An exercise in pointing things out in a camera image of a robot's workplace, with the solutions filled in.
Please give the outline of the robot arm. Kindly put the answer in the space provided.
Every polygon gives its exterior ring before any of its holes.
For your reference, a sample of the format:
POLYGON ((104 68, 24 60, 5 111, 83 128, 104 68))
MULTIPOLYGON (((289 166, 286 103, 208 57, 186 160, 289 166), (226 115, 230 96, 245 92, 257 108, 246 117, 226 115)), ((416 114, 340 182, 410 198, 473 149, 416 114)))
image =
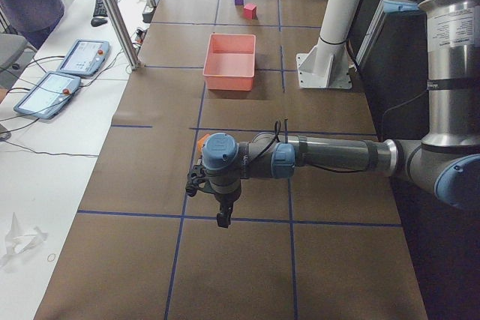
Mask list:
POLYGON ((427 16, 429 131, 420 140, 383 142, 260 133, 237 142, 216 133, 200 143, 186 193, 212 194, 217 224, 231 223, 248 178, 290 178, 297 166, 381 172, 404 178, 438 200, 479 208, 479 0, 383 0, 387 13, 427 16))

